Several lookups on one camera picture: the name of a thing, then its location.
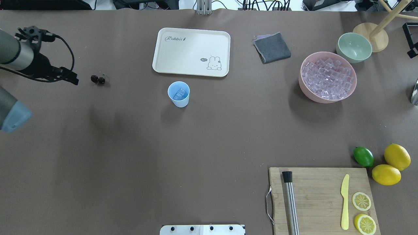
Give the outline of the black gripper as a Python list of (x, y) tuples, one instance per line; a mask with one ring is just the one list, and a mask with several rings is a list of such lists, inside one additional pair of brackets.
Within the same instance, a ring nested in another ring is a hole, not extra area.
[[(74, 54), (67, 42), (59, 35), (49, 32), (45, 29), (39, 29), (35, 26), (27, 28), (18, 28), (15, 34), (20, 44), (19, 55), (15, 60), (15, 70), (27, 75), (28, 78), (41, 82), (66, 81), (78, 85), (77, 74), (74, 73)], [(49, 59), (40, 53), (42, 42), (54, 42), (60, 39), (69, 49), (72, 57), (70, 69), (65, 67), (54, 67)]]

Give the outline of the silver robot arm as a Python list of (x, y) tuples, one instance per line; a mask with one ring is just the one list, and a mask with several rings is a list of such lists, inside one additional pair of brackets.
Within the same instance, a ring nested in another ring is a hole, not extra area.
[[(36, 26), (19, 28), (12, 36), (1, 31), (0, 63), (1, 69), (38, 82), (66, 81), (78, 85), (77, 74), (70, 69), (54, 67), (49, 59), (40, 53), (42, 42), (63, 40), (57, 34)], [(0, 89), (0, 127), (1, 131), (11, 133), (32, 117), (31, 110), (6, 89)]]

